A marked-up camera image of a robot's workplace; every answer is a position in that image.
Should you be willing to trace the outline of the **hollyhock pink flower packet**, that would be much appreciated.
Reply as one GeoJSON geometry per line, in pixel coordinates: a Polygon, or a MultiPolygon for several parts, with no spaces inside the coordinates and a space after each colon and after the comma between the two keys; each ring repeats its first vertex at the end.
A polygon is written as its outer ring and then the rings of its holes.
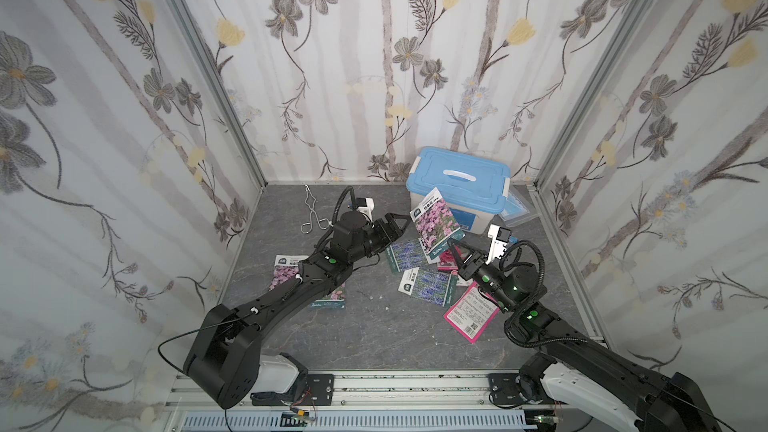
{"type": "Polygon", "coordinates": [[[448,274],[456,274],[458,271],[458,264],[456,262],[456,259],[453,255],[453,253],[450,250],[447,250],[440,254],[438,257],[438,267],[437,270],[439,272],[448,273],[448,274]]]}

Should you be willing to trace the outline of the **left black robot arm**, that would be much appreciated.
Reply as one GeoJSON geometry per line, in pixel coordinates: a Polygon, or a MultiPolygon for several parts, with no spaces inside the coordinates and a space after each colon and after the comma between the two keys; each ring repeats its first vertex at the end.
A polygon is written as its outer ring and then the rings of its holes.
{"type": "Polygon", "coordinates": [[[356,262],[384,252],[411,222],[409,215],[396,213],[374,219],[369,201],[346,187],[324,235],[299,261],[293,278],[244,304],[218,305],[206,314],[192,334],[182,374],[224,410],[251,396],[300,399],[307,368],[287,353],[263,356],[263,343],[283,322],[342,286],[356,262]]]}

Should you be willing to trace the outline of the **pink phlox seed packet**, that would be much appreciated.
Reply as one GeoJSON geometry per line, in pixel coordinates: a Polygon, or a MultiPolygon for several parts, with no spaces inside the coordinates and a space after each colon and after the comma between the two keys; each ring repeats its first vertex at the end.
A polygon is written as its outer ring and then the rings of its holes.
{"type": "Polygon", "coordinates": [[[411,210],[410,217],[429,263],[439,261],[439,256],[448,250],[450,239],[462,240],[465,237],[464,230],[437,188],[423,197],[411,210]]]}

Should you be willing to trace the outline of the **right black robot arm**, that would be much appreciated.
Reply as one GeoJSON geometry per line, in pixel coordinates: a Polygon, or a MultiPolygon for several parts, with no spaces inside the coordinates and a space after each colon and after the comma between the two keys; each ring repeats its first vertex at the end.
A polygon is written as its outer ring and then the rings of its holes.
{"type": "Polygon", "coordinates": [[[504,333],[534,352],[518,371],[518,404],[551,399],[617,431],[723,431],[701,388],[664,375],[580,333],[542,304],[546,266],[539,248],[520,240],[498,258],[451,239],[459,275],[506,314],[504,333]]]}

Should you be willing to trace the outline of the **purple flower seed packet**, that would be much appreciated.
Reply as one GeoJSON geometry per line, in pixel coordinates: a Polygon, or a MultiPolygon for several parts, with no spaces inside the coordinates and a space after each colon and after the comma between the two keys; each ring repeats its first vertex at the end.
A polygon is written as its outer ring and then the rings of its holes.
{"type": "Polygon", "coordinates": [[[306,258],[307,255],[277,255],[269,291],[286,281],[294,280],[299,273],[299,263],[306,258]]]}

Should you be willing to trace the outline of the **white cosmos seed packet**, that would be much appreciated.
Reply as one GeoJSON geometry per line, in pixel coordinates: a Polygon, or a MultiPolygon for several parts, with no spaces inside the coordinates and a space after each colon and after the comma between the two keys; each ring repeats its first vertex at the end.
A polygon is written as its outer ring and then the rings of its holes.
{"type": "Polygon", "coordinates": [[[346,307],[346,289],[340,286],[327,296],[310,304],[312,309],[344,309],[346,307]]]}

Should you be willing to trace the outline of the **pink back seed packet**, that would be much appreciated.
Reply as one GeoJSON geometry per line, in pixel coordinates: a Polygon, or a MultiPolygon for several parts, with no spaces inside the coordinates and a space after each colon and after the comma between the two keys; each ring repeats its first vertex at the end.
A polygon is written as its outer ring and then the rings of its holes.
{"type": "Polygon", "coordinates": [[[467,341],[474,344],[498,314],[497,304],[473,284],[444,314],[444,319],[467,341]]]}

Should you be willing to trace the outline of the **lavender seed packet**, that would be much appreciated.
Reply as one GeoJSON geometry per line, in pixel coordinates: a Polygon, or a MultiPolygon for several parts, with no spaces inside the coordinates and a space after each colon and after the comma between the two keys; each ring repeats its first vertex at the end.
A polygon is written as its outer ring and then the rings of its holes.
{"type": "Polygon", "coordinates": [[[386,249],[386,257],[393,275],[416,267],[428,267],[429,262],[417,239],[398,241],[386,249]]]}
{"type": "Polygon", "coordinates": [[[411,298],[447,308],[453,303],[457,278],[440,271],[414,267],[403,272],[398,291],[411,298]]]}

